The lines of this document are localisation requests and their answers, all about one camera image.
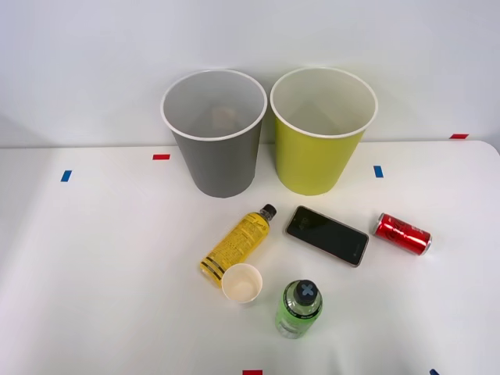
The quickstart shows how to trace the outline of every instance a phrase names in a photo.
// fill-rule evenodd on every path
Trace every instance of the cup rim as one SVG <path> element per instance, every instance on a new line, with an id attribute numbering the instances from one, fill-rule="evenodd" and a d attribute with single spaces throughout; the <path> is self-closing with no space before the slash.
<path id="1" fill-rule="evenodd" d="M 347 74 L 348 76 L 350 76 L 350 77 L 354 78 L 355 80 L 358 80 L 359 82 L 361 82 L 361 84 L 363 84 L 363 86 L 365 86 L 368 89 L 368 91 L 370 92 L 370 94 L 373 96 L 373 100 L 375 101 L 375 110 L 373 111 L 373 115 L 370 118 L 370 120 L 364 126 L 360 127 L 357 130 L 354 130 L 354 131 L 352 131 L 350 133 L 344 133 L 344 134 L 338 134 L 338 135 L 326 135 L 326 134 L 311 133 L 311 132 L 308 132 L 306 130 L 303 130 L 303 129 L 300 129 L 298 127 L 295 127 L 294 125 L 292 125 L 291 123 L 289 123 L 288 121 L 286 121 L 282 117 L 282 115 L 276 110 L 276 107 L 274 106 L 274 92 L 275 92 L 278 84 L 280 84 L 280 82 L 282 80 L 284 80 L 286 77 L 288 77 L 288 76 L 290 76 L 292 74 L 295 74 L 295 73 L 303 71 L 303 70 L 334 70 L 336 72 Z M 338 68 L 333 68 L 333 67 L 329 67 L 329 66 L 307 66 L 307 67 L 298 68 L 296 70 L 292 70 L 291 72 L 286 73 L 279 80 L 277 80 L 276 83 L 273 85 L 273 88 L 271 89 L 271 94 L 270 94 L 270 103 L 271 103 L 271 108 L 273 109 L 274 114 L 276 115 L 276 117 L 282 123 L 284 123 L 286 126 L 290 127 L 291 129 L 293 129 L 293 130 L 295 130 L 295 131 L 297 131 L 299 133 L 302 133 L 304 135 L 307 135 L 307 136 L 310 136 L 310 137 L 314 137 L 314 138 L 339 139 L 339 138 L 348 138 L 348 137 L 351 137 L 352 135 L 356 135 L 357 133 L 361 133 L 361 132 L 365 131 L 366 128 L 373 122 L 373 120 L 375 120 L 375 117 L 377 117 L 377 114 L 378 114 L 378 99 L 377 99 L 377 95 L 375 94 L 375 91 L 371 88 L 371 86 L 367 82 L 365 82 L 364 80 L 362 80 L 361 78 L 359 78 L 355 74 L 349 73 L 346 70 L 342 70 L 342 69 L 338 69 Z"/>
<path id="2" fill-rule="evenodd" d="M 163 111 L 163 107 L 165 106 L 166 96 L 172 91 L 172 89 L 175 86 L 177 86 L 183 80 L 187 80 L 188 78 L 191 78 L 193 76 L 197 76 L 199 74 L 211 73 L 211 72 L 232 73 L 232 74 L 237 74 L 237 75 L 240 75 L 240 76 L 243 76 L 243 77 L 249 79 L 253 84 L 255 84 L 257 86 L 257 88 L 261 91 L 262 96 L 264 97 L 264 105 L 262 106 L 262 112 L 260 113 L 259 117 L 257 117 L 257 120 L 255 120 L 253 123 L 251 123 L 250 125 L 248 125 L 245 129 L 242 129 L 242 130 L 240 130 L 240 131 L 238 131 L 236 133 L 224 135 L 223 137 L 196 137 L 194 135 L 186 134 L 186 133 L 178 130 L 176 127 L 174 127 L 169 122 L 169 120 L 166 119 L 165 111 Z M 225 141 L 227 139 L 235 138 L 238 135 L 242 135 L 242 134 L 246 133 L 247 131 L 253 129 L 263 119 L 264 114 L 266 113 L 266 110 L 267 110 L 267 105 L 268 105 L 268 102 L 267 102 L 266 91 L 264 90 L 263 86 L 255 78 L 250 77 L 248 74 L 245 74 L 245 73 L 242 73 L 242 72 L 238 72 L 237 70 L 231 70 L 231 69 L 205 69 L 205 70 L 199 70 L 197 72 L 190 73 L 187 76 L 183 76 L 182 78 L 180 78 L 180 79 L 176 80 L 175 82 L 173 82 L 169 86 L 169 88 L 166 89 L 165 94 L 163 94 L 162 101 L 160 102 L 160 106 L 159 106 L 159 111 L 160 111 L 160 113 L 162 115 L 163 121 L 165 121 L 166 125 L 174 133 L 177 133 L 177 134 L 179 134 L 180 136 L 182 136 L 184 138 L 192 139 L 193 141 L 212 142 L 212 141 Z"/>
<path id="3" fill-rule="evenodd" d="M 223 287 L 223 280 L 224 280 L 224 276 L 226 275 L 226 272 L 227 272 L 227 271 L 229 271 L 229 270 L 230 270 L 231 268 L 233 268 L 233 267 L 236 267 L 236 268 L 238 268 L 238 267 L 248 268 L 248 269 L 250 269 L 250 270 L 255 271 L 255 275 L 258 275 L 258 276 L 259 276 L 259 280 L 260 280 L 260 288 L 259 288 L 259 290 L 257 291 L 257 293 L 255 294 L 255 296 L 254 296 L 252 299 L 249 299 L 248 301 L 238 301 L 238 300 L 236 300 L 236 299 L 232 299 L 232 298 L 230 298 L 230 297 L 227 295 L 226 291 L 224 290 L 224 287 Z M 260 271 L 259 271 L 259 270 L 257 270 L 257 268 L 256 268 L 256 267 L 254 267 L 253 265 L 248 264 L 248 263 L 236 263 L 236 264 L 234 264 L 233 266 L 229 267 L 229 268 L 226 270 L 226 272 L 224 273 L 224 275 L 222 275 L 222 280 L 220 281 L 220 287 L 221 287 L 221 289 L 222 289 L 222 292 L 224 293 L 224 295 L 226 296 L 226 298 L 227 298 L 228 300 L 233 301 L 233 302 L 237 302 L 237 303 L 240 303 L 240 304 L 245 304 L 245 303 L 252 302 L 252 301 L 254 301 L 257 297 L 259 297 L 260 292 L 261 292 L 261 291 L 262 291 L 262 289 L 263 289 L 263 284 L 264 284 L 264 283 L 263 283 L 263 275 L 260 273 Z"/>

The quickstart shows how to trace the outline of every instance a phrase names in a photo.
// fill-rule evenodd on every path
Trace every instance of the bottle label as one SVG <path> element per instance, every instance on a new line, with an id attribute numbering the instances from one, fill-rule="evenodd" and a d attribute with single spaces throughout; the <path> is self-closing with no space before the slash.
<path id="1" fill-rule="evenodd" d="M 307 316 L 293 312 L 286 303 L 287 291 L 290 285 L 286 287 L 283 298 L 280 300 L 276 314 L 276 328 L 286 338 L 301 338 L 320 316 L 323 304 L 314 313 Z"/>
<path id="2" fill-rule="evenodd" d="M 252 212 L 245 215 L 200 263 L 203 273 L 220 287 L 224 272 L 234 264 L 244 262 L 266 238 L 269 229 L 267 221 L 258 213 Z"/>

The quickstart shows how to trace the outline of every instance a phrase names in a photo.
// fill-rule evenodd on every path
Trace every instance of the black bottle cap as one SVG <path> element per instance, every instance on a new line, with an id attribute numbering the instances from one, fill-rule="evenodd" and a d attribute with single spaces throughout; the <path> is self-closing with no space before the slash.
<path id="1" fill-rule="evenodd" d="M 295 301 L 302 306 L 312 305 L 317 295 L 318 288 L 311 280 L 300 280 L 294 290 Z"/>
<path id="2" fill-rule="evenodd" d="M 276 212 L 277 212 L 276 209 L 270 204 L 265 205 L 263 210 L 266 211 L 267 213 L 269 213 L 269 216 L 270 216 L 269 220 L 274 218 L 274 215 L 276 215 Z"/>

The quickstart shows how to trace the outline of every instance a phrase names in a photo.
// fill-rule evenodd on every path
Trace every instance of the tape marker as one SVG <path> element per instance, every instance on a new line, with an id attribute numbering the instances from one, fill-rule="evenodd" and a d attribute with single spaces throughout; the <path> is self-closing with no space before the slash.
<path id="1" fill-rule="evenodd" d="M 469 137 L 468 134 L 452 134 L 452 136 L 450 137 L 450 139 L 466 139 L 467 137 Z"/>
<path id="2" fill-rule="evenodd" d="M 373 170 L 375 171 L 376 178 L 384 178 L 384 174 L 382 173 L 381 166 L 373 166 Z"/>
<path id="3" fill-rule="evenodd" d="M 168 160 L 170 159 L 170 154 L 154 154 L 153 160 Z"/>
<path id="4" fill-rule="evenodd" d="M 62 174 L 61 182 L 68 182 L 70 180 L 72 170 L 65 170 Z"/>

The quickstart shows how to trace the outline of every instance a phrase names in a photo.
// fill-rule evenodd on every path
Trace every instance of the red tape marker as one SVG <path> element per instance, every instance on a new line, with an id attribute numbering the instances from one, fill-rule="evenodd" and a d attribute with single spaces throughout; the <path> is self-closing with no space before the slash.
<path id="1" fill-rule="evenodd" d="M 450 139 L 466 139 L 468 136 L 468 134 L 452 134 Z"/>
<path id="2" fill-rule="evenodd" d="M 170 159 L 170 154 L 154 154 L 153 160 L 168 160 Z"/>

